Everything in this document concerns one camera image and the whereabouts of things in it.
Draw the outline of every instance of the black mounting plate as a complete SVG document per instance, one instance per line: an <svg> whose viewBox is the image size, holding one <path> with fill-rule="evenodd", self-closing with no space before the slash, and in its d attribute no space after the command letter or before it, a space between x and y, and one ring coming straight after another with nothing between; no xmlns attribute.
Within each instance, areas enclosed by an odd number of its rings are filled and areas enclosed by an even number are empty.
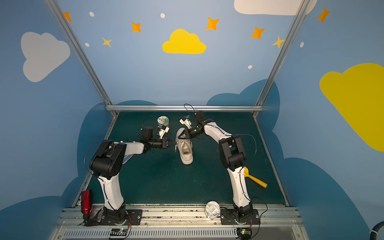
<svg viewBox="0 0 384 240"><path fill-rule="evenodd" d="M127 211L127 218L128 216L131 217L131 225L137 226L140 225L141 222L141 214L143 210L141 209L126 209Z"/></svg>
<svg viewBox="0 0 384 240"><path fill-rule="evenodd" d="M131 217L131 225L140 225L141 222L141 214L143 210L141 209L126 209L127 213L127 220L121 224L121 226L127 226L129 224L129 218ZM113 223L113 219L110 218L102 218L100 220L100 225L106 225L106 226L120 226Z"/></svg>
<svg viewBox="0 0 384 240"><path fill-rule="evenodd" d="M220 209L220 220L221 225L238 225L235 221L235 216L233 214L233 209ZM260 224L259 212L257 209L253 209L253 214L251 215L252 225ZM251 225L251 220L248 219L244 225Z"/></svg>

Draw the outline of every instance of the wall decal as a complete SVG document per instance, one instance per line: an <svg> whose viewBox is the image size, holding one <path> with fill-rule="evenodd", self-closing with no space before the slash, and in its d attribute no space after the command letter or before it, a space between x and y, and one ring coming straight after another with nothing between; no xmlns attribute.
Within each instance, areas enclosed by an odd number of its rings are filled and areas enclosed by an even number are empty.
<svg viewBox="0 0 384 240"><path fill-rule="evenodd" d="M112 41L112 40L108 40L108 41L107 41L107 40L105 40L104 38L103 38L103 40L104 40L103 45L108 45L109 47L111 47L111 46L109 45L109 42Z"/></svg>
<svg viewBox="0 0 384 240"><path fill-rule="evenodd" d="M260 39L260 38L262 37L262 33L263 33L264 30L265 30L265 28L263 28L263 29L258 29L258 28L255 27L255 32L254 32L253 35L251 36L251 39L253 39L253 38L258 38L258 39Z"/></svg>
<svg viewBox="0 0 384 240"><path fill-rule="evenodd" d="M39 82L60 66L71 54L64 41L58 41L49 33L24 33L21 39L22 52L26 58L24 75L31 82Z"/></svg>
<svg viewBox="0 0 384 240"><path fill-rule="evenodd" d="M219 20L220 19L212 20L212 19L208 18L208 26L205 30L213 29L216 31L216 25L219 22Z"/></svg>
<svg viewBox="0 0 384 240"><path fill-rule="evenodd" d="M327 11L325 8L323 9L323 12L321 13L321 15L317 18L318 20L321 20L321 22L323 23L325 18L327 17L328 14L330 14L331 11Z"/></svg>
<svg viewBox="0 0 384 240"><path fill-rule="evenodd" d="M384 152L384 67L363 63L344 73L329 72L320 88L364 142Z"/></svg>
<svg viewBox="0 0 384 240"><path fill-rule="evenodd" d="M200 42L199 37L184 29L176 29L169 37L169 41L163 43L163 51L166 53L203 53L207 48Z"/></svg>
<svg viewBox="0 0 384 240"><path fill-rule="evenodd" d="M141 33L141 30L140 30L141 23L138 23L138 24L135 24L133 22L131 22L131 23L132 23L132 26L133 26L132 32L137 31L137 32Z"/></svg>
<svg viewBox="0 0 384 240"><path fill-rule="evenodd" d="M279 37L277 37L277 42L274 43L274 44L272 44L272 46L273 46L273 45L277 45L277 46L279 46L279 48L280 48L281 43L284 42L284 41L285 41L285 39L281 40L281 39L280 39L280 36L279 36Z"/></svg>
<svg viewBox="0 0 384 240"><path fill-rule="evenodd" d="M64 13L64 16L65 16L65 18L68 20L68 21L72 21L72 19L70 18L70 12L66 12L66 13Z"/></svg>
<svg viewBox="0 0 384 240"><path fill-rule="evenodd" d="M311 0L308 14L317 0ZM242 14L267 14L267 15L296 15L301 0L235 0L235 10Z"/></svg>

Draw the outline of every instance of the dark blue cloud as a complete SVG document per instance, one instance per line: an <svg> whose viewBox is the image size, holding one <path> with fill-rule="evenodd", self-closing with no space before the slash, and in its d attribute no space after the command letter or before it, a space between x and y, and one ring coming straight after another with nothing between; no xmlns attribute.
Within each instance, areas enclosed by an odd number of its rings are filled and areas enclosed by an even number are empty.
<svg viewBox="0 0 384 240"><path fill-rule="evenodd" d="M263 89L266 79L252 83L246 87L240 94L220 93L211 97L207 105L211 106L254 106L257 98Z"/></svg>
<svg viewBox="0 0 384 240"><path fill-rule="evenodd" d="M117 105L157 105L157 104L148 102L148 101L143 101L143 100L130 100L130 101L118 103Z"/></svg>
<svg viewBox="0 0 384 240"><path fill-rule="evenodd" d="M20 220L26 223L23 224L22 230L28 234L28 239L42 240L49 238L59 219L62 208L71 207L84 180L86 175L83 166L85 153L93 144L103 140L111 120L112 115L105 110L105 103L99 103L89 110L81 125L78 138L78 177L72 180L62 196L28 199L0 210L1 239L25 239L25 234L20 232L20 225L17 224L20 223ZM87 166L96 149L97 146L88 153Z"/></svg>
<svg viewBox="0 0 384 240"><path fill-rule="evenodd" d="M369 228L340 185L323 169L301 158L284 158L272 132L280 109L274 83L257 116L288 202L296 206L311 240L366 239Z"/></svg>

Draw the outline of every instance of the blue wall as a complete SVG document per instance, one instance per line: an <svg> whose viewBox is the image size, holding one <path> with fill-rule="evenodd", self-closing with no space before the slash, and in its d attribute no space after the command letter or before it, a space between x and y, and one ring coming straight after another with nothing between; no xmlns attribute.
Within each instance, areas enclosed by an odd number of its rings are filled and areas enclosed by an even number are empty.
<svg viewBox="0 0 384 240"><path fill-rule="evenodd" d="M86 173L84 154L103 139L111 114L72 48L41 81L24 74L24 33L49 33L69 45L44 0L3 1L0 22L0 238L47 239L61 208L73 202Z"/></svg>
<svg viewBox="0 0 384 240"><path fill-rule="evenodd" d="M217 94L240 94L268 77L279 51L273 44L279 36L285 38L293 20L293 16L267 12L242 14L233 0L59 3L63 12L69 12L69 24L114 104L142 100L158 105L206 105ZM208 18L220 19L216 31L206 30ZM141 23L141 32L133 32L131 22ZM251 39L255 27L265 28L260 39ZM163 43L179 28L197 34L206 45L205 52L164 52ZM103 38L111 40L111 47L103 45ZM258 96L261 89L254 89L253 94ZM226 104L225 99L217 100L215 104ZM252 101L242 104L253 105Z"/></svg>
<svg viewBox="0 0 384 240"><path fill-rule="evenodd" d="M324 7L331 13L322 23L317 18ZM383 1L318 0L257 117L288 200L312 240L368 239L369 228L384 220L384 152L364 142L319 86L331 71L384 66L383 12ZM377 104L364 97L355 102Z"/></svg>

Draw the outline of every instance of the robotic arm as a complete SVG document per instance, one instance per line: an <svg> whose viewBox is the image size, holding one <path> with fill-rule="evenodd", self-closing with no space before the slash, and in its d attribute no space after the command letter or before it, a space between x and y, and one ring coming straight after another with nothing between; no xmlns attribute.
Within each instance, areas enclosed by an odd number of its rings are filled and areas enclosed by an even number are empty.
<svg viewBox="0 0 384 240"><path fill-rule="evenodd" d="M162 126L160 138L153 138L153 127L143 127L138 142L113 142L104 140L93 156L89 169L97 177L104 195L103 215L100 225L124 225L127 221L125 201L121 195L119 173L126 155L143 154L151 148L166 149L174 142L163 137L169 128Z"/></svg>
<svg viewBox="0 0 384 240"><path fill-rule="evenodd" d="M238 222L246 222L253 214L253 207L248 196L244 178L245 151L240 136L234 136L220 128L212 119L206 119L202 111L195 114L195 127L182 118L180 122L187 126L178 136L179 139L191 139L205 133L212 137L220 148L220 159L227 169L233 190L234 217Z"/></svg>

